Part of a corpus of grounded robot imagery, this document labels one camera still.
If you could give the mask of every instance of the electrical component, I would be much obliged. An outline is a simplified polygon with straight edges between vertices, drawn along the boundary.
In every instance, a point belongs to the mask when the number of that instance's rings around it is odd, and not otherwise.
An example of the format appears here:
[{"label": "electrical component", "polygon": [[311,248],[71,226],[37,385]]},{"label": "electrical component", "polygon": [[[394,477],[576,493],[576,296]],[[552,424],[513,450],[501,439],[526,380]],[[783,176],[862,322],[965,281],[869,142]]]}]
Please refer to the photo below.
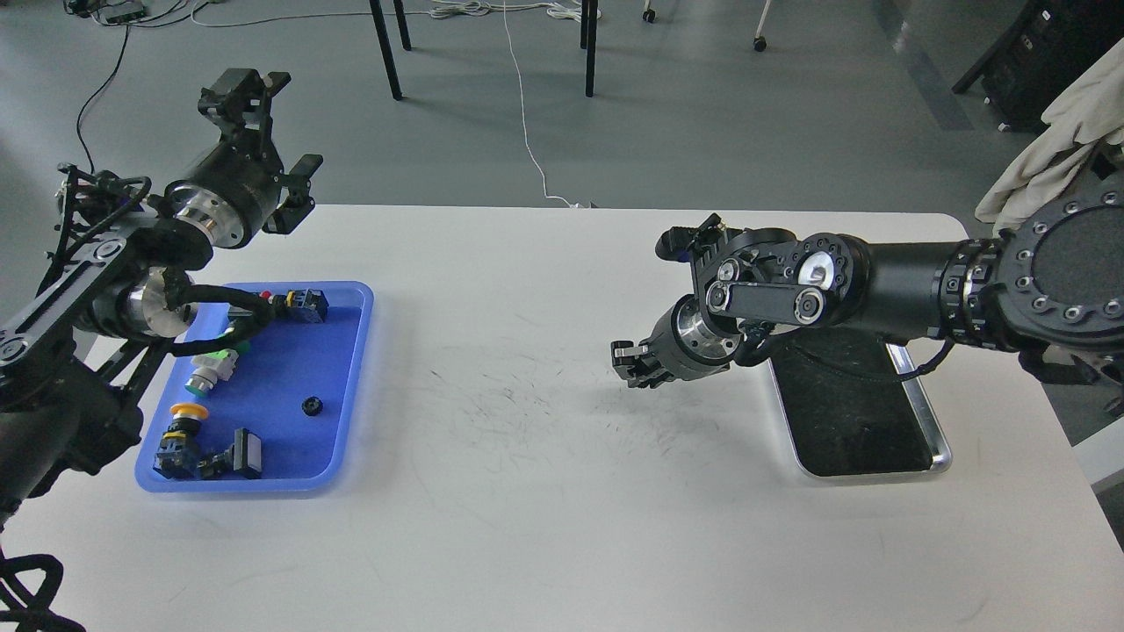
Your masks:
[{"label": "electrical component", "polygon": [[298,323],[323,323],[328,317],[328,299],[320,290],[292,290],[284,307],[285,316]]},{"label": "electrical component", "polygon": [[[328,298],[320,290],[289,290],[284,295],[264,291],[259,296],[269,303],[273,316],[283,320],[319,324],[328,318]],[[230,306],[226,313],[232,323],[251,315],[250,310],[238,306]]]},{"label": "electrical component", "polygon": [[199,478],[218,478],[233,472],[244,478],[262,478],[262,440],[246,428],[234,431],[234,443],[199,462]]},{"label": "electrical component", "polygon": [[202,454],[196,436],[208,416],[207,408],[199,404],[181,403],[172,406],[172,423],[160,439],[152,469],[164,478],[196,478]]},{"label": "electrical component", "polygon": [[98,10],[98,17],[110,25],[130,22],[147,15],[148,9],[137,0],[126,0],[120,4],[109,4]]},{"label": "electrical component", "polygon": [[234,364],[238,361],[238,352],[233,349],[202,353],[191,359],[196,370],[191,372],[183,388],[191,395],[206,397],[215,388],[218,380],[229,380],[234,374]]},{"label": "electrical component", "polygon": [[300,409],[309,417],[315,417],[324,410],[324,401],[319,397],[312,396],[300,403]]},{"label": "electrical component", "polygon": [[101,8],[101,0],[66,0],[63,10],[67,15],[88,18]]},{"label": "electrical component", "polygon": [[209,480],[226,472],[256,479],[262,477],[262,440],[246,428],[234,431],[234,443],[221,452],[203,454],[196,436],[208,417],[199,404],[172,406],[172,423],[160,440],[152,469],[167,479]]}]

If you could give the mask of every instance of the white cable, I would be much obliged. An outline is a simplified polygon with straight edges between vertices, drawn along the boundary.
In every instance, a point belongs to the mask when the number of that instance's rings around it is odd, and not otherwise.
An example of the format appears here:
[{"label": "white cable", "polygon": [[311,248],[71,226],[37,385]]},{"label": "white cable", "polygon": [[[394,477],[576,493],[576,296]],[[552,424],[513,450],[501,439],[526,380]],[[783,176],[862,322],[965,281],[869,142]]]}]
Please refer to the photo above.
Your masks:
[{"label": "white cable", "polygon": [[507,0],[504,0],[504,30],[507,31],[507,49],[511,52],[511,63],[515,64],[515,74],[519,78],[519,115],[523,117],[523,145],[527,147],[527,155],[531,156],[531,162],[535,163],[535,169],[538,170],[538,174],[543,178],[543,197],[549,200],[565,202],[570,208],[578,208],[578,205],[570,204],[570,200],[562,196],[550,195],[546,190],[546,172],[543,171],[543,165],[538,164],[538,160],[535,159],[535,152],[531,151],[531,135],[527,133],[527,103],[523,96],[523,72],[519,71],[519,60],[515,58],[515,44],[511,42],[511,29],[507,26]]},{"label": "white cable", "polygon": [[[459,0],[430,0],[441,7],[434,7],[428,11],[404,11],[407,16],[429,16],[435,20],[443,20],[446,18],[452,18],[454,16],[472,16],[472,17],[483,17],[488,13],[500,12],[507,13],[508,11],[527,11],[531,9],[546,9],[546,15],[559,20],[578,20],[581,21],[581,7],[578,0],[570,0],[577,8],[563,4],[562,2],[532,2],[524,4],[508,4],[505,0],[501,7],[496,7],[484,1],[471,0],[468,2]],[[253,26],[259,24],[275,22],[282,20],[299,20],[305,18],[335,18],[335,17],[353,17],[353,16],[370,16],[370,11],[345,11],[339,13],[305,13],[299,16],[279,16],[274,18],[263,18],[260,20],[251,20],[245,22],[233,22],[233,24],[208,24],[201,22],[196,19],[196,13],[202,9],[205,0],[194,0],[191,6],[191,21],[199,25],[206,26],[208,28],[233,28],[237,26]],[[386,15],[392,16],[393,12],[388,11]],[[601,17],[601,12],[597,11],[597,17]]]}]

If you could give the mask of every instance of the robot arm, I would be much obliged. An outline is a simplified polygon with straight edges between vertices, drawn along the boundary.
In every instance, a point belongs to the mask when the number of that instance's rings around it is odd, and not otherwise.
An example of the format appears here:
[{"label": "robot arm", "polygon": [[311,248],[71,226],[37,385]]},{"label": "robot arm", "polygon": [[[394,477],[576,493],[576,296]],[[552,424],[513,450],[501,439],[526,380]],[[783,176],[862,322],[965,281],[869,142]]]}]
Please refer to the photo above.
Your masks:
[{"label": "robot arm", "polygon": [[1070,352],[1086,378],[1124,368],[1124,177],[1057,200],[1017,233],[959,243],[869,244],[780,228],[733,229],[717,215],[671,228],[655,251],[690,263],[694,292],[634,344],[611,344],[629,387],[694,380],[769,358],[806,327],[850,327],[904,344],[918,337],[1019,352]]},{"label": "robot arm", "polygon": [[[271,138],[272,98],[288,82],[287,73],[263,79],[230,69],[205,89],[199,111],[221,136],[163,196],[151,193],[147,178],[61,166],[58,247],[39,295],[0,326],[0,529],[63,470],[98,473],[139,442],[137,403],[166,354],[226,349],[269,324],[264,299],[192,285],[188,271],[202,269],[214,247],[242,247],[260,229],[288,234],[314,208],[309,178],[323,159],[305,155],[287,174]],[[199,303],[253,316],[218,340],[173,342]],[[92,369],[74,356],[74,327],[125,343]],[[112,386],[138,358],[125,383]]]}]

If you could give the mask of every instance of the blue plastic tray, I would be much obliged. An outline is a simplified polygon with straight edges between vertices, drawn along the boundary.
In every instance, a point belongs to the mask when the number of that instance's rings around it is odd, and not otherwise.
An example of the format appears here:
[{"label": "blue plastic tray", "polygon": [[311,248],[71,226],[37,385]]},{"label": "blue plastic tray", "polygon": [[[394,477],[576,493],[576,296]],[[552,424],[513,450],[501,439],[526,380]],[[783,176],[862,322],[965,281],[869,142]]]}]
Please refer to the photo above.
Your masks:
[{"label": "blue plastic tray", "polygon": [[[301,491],[325,485],[339,470],[351,423],[360,364],[374,309],[374,294],[356,281],[230,283],[228,287],[283,294],[318,289],[328,299],[325,323],[275,319],[251,341],[234,376],[206,397],[183,388],[191,358],[178,358],[160,398],[160,408],[140,444],[134,475],[148,491]],[[202,304],[187,340],[211,338],[227,327],[226,305]],[[324,401],[314,417],[300,405],[309,396]],[[169,480],[152,469],[160,439],[180,401],[202,404],[210,416],[197,440],[205,452],[227,449],[234,431],[246,427],[262,439],[262,478],[227,473],[212,480]]]}]

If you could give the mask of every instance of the black table leg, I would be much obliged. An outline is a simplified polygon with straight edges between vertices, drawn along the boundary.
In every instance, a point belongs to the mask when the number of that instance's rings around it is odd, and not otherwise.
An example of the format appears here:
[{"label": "black table leg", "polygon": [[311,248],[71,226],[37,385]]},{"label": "black table leg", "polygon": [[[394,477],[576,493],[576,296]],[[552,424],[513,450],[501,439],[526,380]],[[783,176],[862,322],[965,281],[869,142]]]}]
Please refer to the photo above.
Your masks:
[{"label": "black table leg", "polygon": [[588,4],[589,17],[586,11],[581,12],[582,19],[589,24],[589,34],[586,36],[586,96],[593,96],[593,66],[597,64],[597,0],[584,0]]},{"label": "black table leg", "polygon": [[387,19],[382,17],[382,3],[379,0],[371,0],[371,17],[374,18],[374,31],[379,34],[379,48],[382,48],[382,63],[387,66],[387,81],[390,82],[390,93],[395,97],[396,101],[401,101],[402,87],[398,84],[398,69],[395,67],[395,53],[390,49],[390,37],[387,36]]},{"label": "black table leg", "polygon": [[586,49],[587,35],[589,34],[589,21],[586,17],[589,16],[589,0],[581,0],[581,49]]},{"label": "black table leg", "polygon": [[398,35],[402,36],[402,48],[411,51],[410,29],[406,26],[406,9],[402,8],[402,0],[395,0],[395,17],[398,18]]}]

